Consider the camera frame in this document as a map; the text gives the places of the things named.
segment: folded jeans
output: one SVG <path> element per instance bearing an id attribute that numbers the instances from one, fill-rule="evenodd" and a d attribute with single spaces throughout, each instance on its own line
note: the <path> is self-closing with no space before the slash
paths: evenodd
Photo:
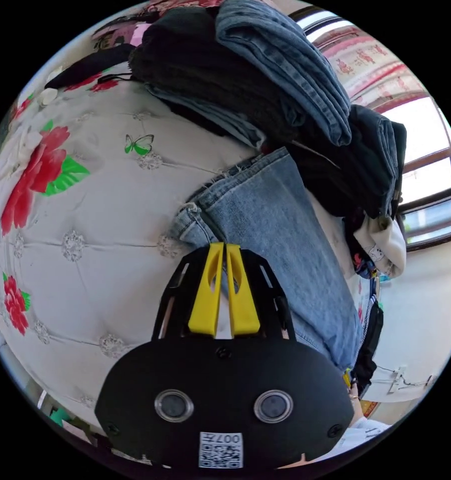
<path id="1" fill-rule="evenodd" d="M 297 340 L 341 372 L 354 366 L 362 339 L 359 316 L 284 147 L 245 160 L 203 186 L 168 234 L 194 249 L 226 242 L 264 257 L 287 296 Z"/>

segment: screw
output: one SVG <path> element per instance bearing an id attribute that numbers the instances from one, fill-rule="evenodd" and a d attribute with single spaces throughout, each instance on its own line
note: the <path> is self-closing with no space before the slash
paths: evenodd
<path id="1" fill-rule="evenodd" d="M 329 428 L 329 431 L 327 432 L 327 436 L 330 439 L 333 439 L 337 437 L 337 435 L 339 435 L 342 432 L 342 430 L 343 430 L 342 425 L 339 425 L 338 423 L 336 423 L 335 425 Z"/>
<path id="2" fill-rule="evenodd" d="M 221 360 L 225 360 L 225 359 L 230 359 L 231 358 L 232 352 L 228 348 L 226 348 L 225 346 L 221 346 L 220 348 L 218 348 L 216 350 L 215 354 Z"/>
<path id="3" fill-rule="evenodd" d="M 113 424 L 113 423 L 109 423 L 109 425 L 107 425 L 107 431 L 111 434 L 111 435 L 119 435 L 119 429 Z"/>

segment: window frame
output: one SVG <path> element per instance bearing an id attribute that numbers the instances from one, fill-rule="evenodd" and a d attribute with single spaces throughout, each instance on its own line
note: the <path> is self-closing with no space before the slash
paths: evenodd
<path id="1" fill-rule="evenodd" d="M 328 11 L 329 10 L 326 10 L 325 8 L 321 8 L 321 7 L 317 7 L 315 5 L 311 5 L 311 6 L 307 6 L 305 8 L 301 8 L 301 9 L 291 13 L 289 15 L 289 17 L 292 20 L 294 20 L 296 23 L 298 23 L 299 21 L 304 20 L 307 17 L 310 17 L 311 15 L 317 14 L 319 12 L 328 12 Z M 342 18 L 341 16 L 338 16 L 333 12 L 330 12 L 330 14 L 331 14 L 330 17 L 326 17 L 326 18 L 317 20 L 317 21 L 313 22 L 311 25 L 308 25 L 306 28 L 302 28 L 305 35 L 308 36 L 308 35 L 312 34 L 313 32 L 317 31 L 318 29 L 320 29 L 322 27 L 325 27 L 327 25 L 332 25 L 334 23 L 341 22 L 341 21 L 345 20 L 345 18 Z M 442 150 L 431 152 L 428 155 L 425 155 L 425 156 L 420 157 L 420 158 L 416 158 L 415 160 L 412 160 L 412 161 L 408 162 L 406 165 L 404 165 L 404 169 L 403 169 L 402 174 L 407 174 L 409 172 L 413 172 L 414 170 L 419 170 L 423 167 L 426 167 L 427 165 L 434 164 L 435 162 L 439 162 L 439 161 L 444 160 L 446 158 L 450 159 L 450 168 L 451 168 L 451 138 L 449 136 L 448 129 L 447 129 L 446 124 L 444 122 L 443 114 L 442 114 L 441 110 L 439 109 L 436 101 L 429 94 L 426 94 L 426 95 L 422 96 L 421 98 L 430 98 L 432 100 L 432 103 L 433 103 L 435 109 L 437 110 L 437 114 L 440 117 L 442 127 L 443 127 L 443 129 L 445 131 L 445 134 L 447 136 L 448 147 L 446 147 Z M 414 100 L 419 100 L 419 98 L 411 98 L 410 100 L 406 101 L 405 103 L 413 102 Z M 391 110 L 393 108 L 394 108 L 394 106 L 391 105 L 390 108 L 382 111 L 381 113 L 383 114 L 384 112 L 387 112 L 388 110 Z M 442 202 L 446 202 L 448 200 L 451 200 L 451 188 L 442 190 L 442 191 L 440 191 L 438 193 L 435 193 L 433 195 L 429 195 L 429 196 L 419 198 L 418 200 L 415 200 L 415 201 L 411 201 L 411 202 L 408 202 L 408 203 L 400 203 L 399 206 L 398 206 L 397 215 L 400 215 L 402 218 L 404 218 L 405 214 L 407 214 L 407 213 L 422 210 L 422 209 L 425 209 L 427 207 L 431 207 L 433 205 L 437 205 L 437 204 L 440 204 Z M 449 227 L 450 225 L 451 225 L 451 220 L 448 220 L 448 224 L 445 225 L 444 228 Z M 420 229 L 420 231 L 422 231 L 422 230 L 424 230 L 424 233 L 430 233 L 430 232 L 433 232 L 433 231 L 439 230 L 439 229 L 437 228 L 437 225 L 426 225 L 426 226 L 424 226 Z M 411 235 L 409 235 L 408 232 L 406 232 L 406 236 L 405 236 L 406 239 L 407 239 L 407 237 L 410 237 L 410 236 Z M 433 238 L 433 239 L 428 239 L 428 240 L 424 240 L 424 241 L 418 241 L 418 242 L 415 242 L 415 243 L 407 244 L 406 248 L 407 248 L 408 252 L 413 252 L 413 251 L 416 251 L 416 250 L 422 250 L 422 249 L 434 247 L 436 245 L 440 245 L 440 244 L 450 242 L 450 241 L 451 241 L 451 232 L 446 233 L 444 235 L 441 235 L 439 237 Z"/>

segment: window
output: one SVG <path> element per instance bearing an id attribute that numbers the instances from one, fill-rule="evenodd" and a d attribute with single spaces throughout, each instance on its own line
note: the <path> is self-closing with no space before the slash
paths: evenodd
<path id="1" fill-rule="evenodd" d="M 407 129 L 406 164 L 449 147 L 446 129 L 430 97 L 410 101 L 383 115 Z"/>
<path id="2" fill-rule="evenodd" d="M 428 246 L 451 235 L 451 199 L 406 213 L 403 219 L 408 246 Z"/>
<path id="3" fill-rule="evenodd" d="M 335 13 L 318 7 L 292 15 L 307 39 L 351 26 Z M 405 125 L 407 144 L 399 214 L 408 250 L 451 240 L 451 126 L 430 96 L 416 98 L 382 113 Z"/>
<path id="4" fill-rule="evenodd" d="M 451 188 L 451 159 L 444 158 L 402 176 L 402 202 L 408 204 Z"/>

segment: clothing pile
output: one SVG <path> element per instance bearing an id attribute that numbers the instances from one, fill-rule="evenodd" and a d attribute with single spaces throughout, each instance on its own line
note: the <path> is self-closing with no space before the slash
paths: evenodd
<path id="1" fill-rule="evenodd" d="M 215 124 L 262 153 L 286 147 L 306 188 L 344 219 L 356 272 L 400 275 L 404 125 L 351 105 L 303 30 L 260 0 L 157 3 L 161 17 L 129 56 L 133 76 L 208 130 Z"/>

